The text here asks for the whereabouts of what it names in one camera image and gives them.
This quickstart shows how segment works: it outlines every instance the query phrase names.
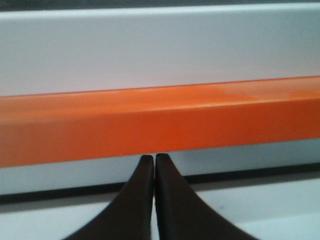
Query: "orange band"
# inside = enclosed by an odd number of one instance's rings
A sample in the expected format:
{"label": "orange band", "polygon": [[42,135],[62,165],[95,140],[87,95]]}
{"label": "orange band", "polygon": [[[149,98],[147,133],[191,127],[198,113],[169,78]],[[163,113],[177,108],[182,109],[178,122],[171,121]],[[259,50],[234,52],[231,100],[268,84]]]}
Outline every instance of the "orange band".
{"label": "orange band", "polygon": [[0,167],[320,138],[320,76],[0,97]]}

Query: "orange stripe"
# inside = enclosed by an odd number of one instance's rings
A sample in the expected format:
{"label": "orange stripe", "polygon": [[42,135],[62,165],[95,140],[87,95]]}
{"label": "orange stripe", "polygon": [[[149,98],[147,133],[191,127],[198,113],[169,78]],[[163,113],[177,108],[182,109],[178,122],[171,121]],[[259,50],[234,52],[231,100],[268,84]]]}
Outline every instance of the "orange stripe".
{"label": "orange stripe", "polygon": [[0,97],[0,167],[320,138],[320,76]]}

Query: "black line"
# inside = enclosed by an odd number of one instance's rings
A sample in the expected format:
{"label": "black line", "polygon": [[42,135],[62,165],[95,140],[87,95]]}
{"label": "black line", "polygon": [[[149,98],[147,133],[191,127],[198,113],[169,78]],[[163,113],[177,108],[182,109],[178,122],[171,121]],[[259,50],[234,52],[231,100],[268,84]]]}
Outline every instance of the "black line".
{"label": "black line", "polygon": [[[319,171],[320,163],[310,163],[293,166],[280,166],[251,170],[187,175],[184,176],[184,179],[188,182],[188,184],[203,184],[211,182],[313,173]],[[120,191],[124,184],[124,182],[119,182],[93,186],[0,195],[0,205],[114,193]]]}
{"label": "black line", "polygon": [[114,193],[124,182],[0,195],[0,205]]}
{"label": "black line", "polygon": [[0,0],[1,11],[150,8],[277,3],[318,3],[319,0]]}
{"label": "black line", "polygon": [[268,168],[259,168],[259,169],[251,169],[251,170],[188,175],[188,176],[184,176],[184,179],[188,182],[188,184],[203,184],[203,183],[211,183],[211,182],[312,173],[312,172],[319,172],[319,171],[320,171],[320,163],[309,163],[309,164],[300,164],[300,165],[292,165],[292,166],[278,166],[278,167],[268,167]]}

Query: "plastic surface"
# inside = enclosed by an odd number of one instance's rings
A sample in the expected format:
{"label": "plastic surface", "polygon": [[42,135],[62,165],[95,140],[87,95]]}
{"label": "plastic surface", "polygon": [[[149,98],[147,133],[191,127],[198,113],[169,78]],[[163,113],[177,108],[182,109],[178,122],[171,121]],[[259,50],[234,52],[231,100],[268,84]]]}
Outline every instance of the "plastic surface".
{"label": "plastic surface", "polygon": [[0,97],[0,167],[319,138],[319,109],[319,76]]}

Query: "white surface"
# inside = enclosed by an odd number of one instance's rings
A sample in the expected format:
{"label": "white surface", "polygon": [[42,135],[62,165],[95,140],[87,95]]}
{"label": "white surface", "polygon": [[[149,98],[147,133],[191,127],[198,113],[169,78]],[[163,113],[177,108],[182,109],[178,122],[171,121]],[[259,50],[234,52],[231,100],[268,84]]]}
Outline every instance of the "white surface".
{"label": "white surface", "polygon": [[115,193],[109,193],[2,205],[0,206],[0,239],[64,239],[98,215],[115,195]]}
{"label": "white surface", "polygon": [[320,239],[320,178],[214,190],[207,184],[197,193],[260,240]]}
{"label": "white surface", "polygon": [[[175,151],[183,175],[320,162],[320,138]],[[140,155],[0,168],[0,194],[126,182]]]}
{"label": "white surface", "polygon": [[320,3],[0,12],[0,96],[320,75]]}
{"label": "white surface", "polygon": [[[220,189],[214,183],[193,187],[216,211],[260,240],[320,239],[320,178]],[[86,198],[2,205],[0,239],[59,240],[95,217],[114,195]],[[154,209],[152,214],[152,239],[158,240]]]}

